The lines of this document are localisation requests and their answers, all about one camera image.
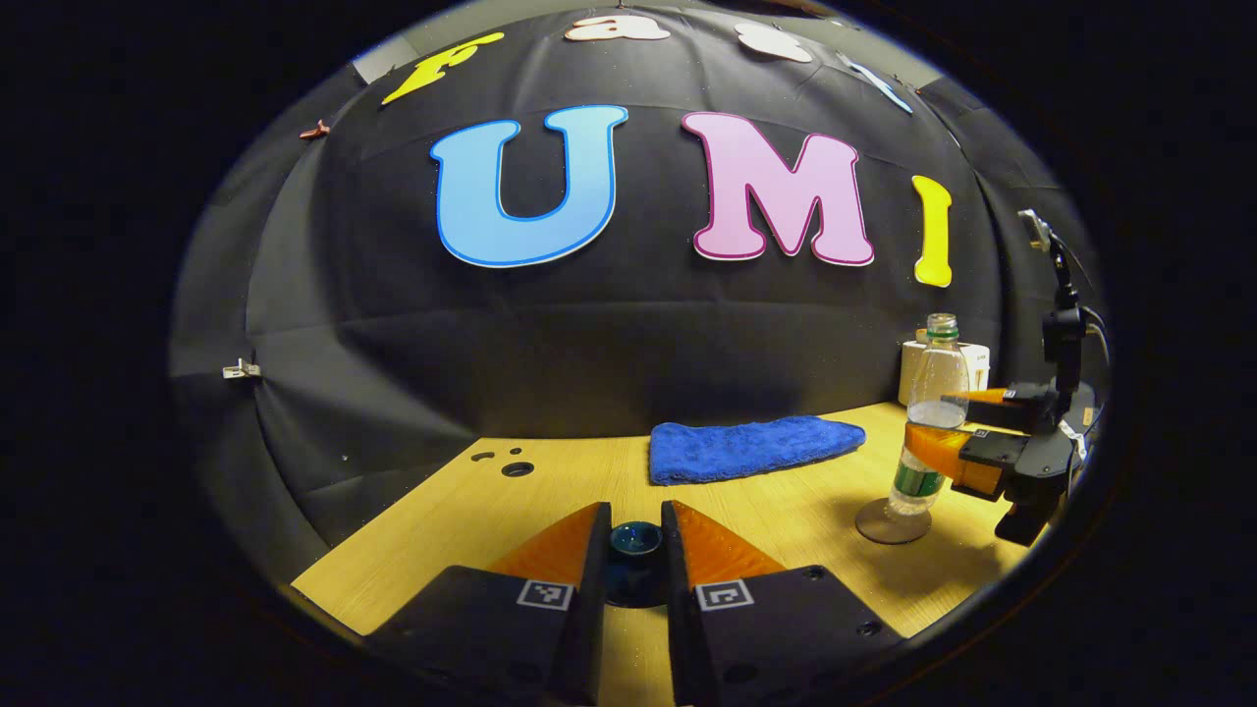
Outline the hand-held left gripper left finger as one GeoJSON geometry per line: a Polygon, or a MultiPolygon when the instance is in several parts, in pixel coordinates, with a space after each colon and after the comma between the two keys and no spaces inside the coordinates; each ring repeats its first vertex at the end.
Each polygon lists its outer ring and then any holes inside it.
{"type": "Polygon", "coordinates": [[[441,706],[593,706],[611,507],[591,503],[489,569],[444,569],[365,637],[441,706]]]}

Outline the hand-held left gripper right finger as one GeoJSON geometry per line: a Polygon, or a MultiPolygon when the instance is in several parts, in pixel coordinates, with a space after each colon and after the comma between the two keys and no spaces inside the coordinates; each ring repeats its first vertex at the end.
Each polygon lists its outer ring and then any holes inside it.
{"type": "Polygon", "coordinates": [[[830,569],[786,569],[679,501],[661,507],[679,706],[840,706],[905,640],[830,569]]]}

